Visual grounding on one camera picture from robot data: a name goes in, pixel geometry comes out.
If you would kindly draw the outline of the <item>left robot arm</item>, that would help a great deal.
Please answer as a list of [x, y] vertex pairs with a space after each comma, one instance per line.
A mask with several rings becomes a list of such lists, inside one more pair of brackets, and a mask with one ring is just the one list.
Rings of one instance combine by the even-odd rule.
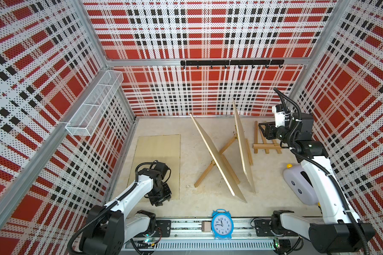
[[170, 178], [171, 169], [163, 162], [139, 164], [135, 168], [135, 180], [128, 188], [105, 205], [92, 207], [86, 224], [69, 240], [67, 252], [71, 255], [118, 255], [137, 235], [153, 235], [159, 230], [154, 213], [139, 210], [133, 217], [128, 214], [143, 198], [156, 207], [169, 201]]

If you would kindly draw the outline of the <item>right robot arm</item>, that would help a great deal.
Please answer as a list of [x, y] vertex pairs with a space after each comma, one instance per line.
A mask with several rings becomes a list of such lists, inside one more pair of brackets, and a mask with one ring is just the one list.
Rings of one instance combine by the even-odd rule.
[[288, 231], [311, 242], [321, 254], [362, 251], [371, 253], [369, 241], [376, 232], [353, 209], [340, 187], [329, 155], [320, 141], [312, 138], [314, 119], [302, 113], [299, 105], [280, 90], [274, 90], [281, 100], [272, 108], [273, 122], [260, 123], [267, 140], [278, 139], [282, 149], [288, 149], [305, 170], [320, 204], [322, 223], [297, 216], [290, 210], [275, 210], [270, 228], [277, 237]]

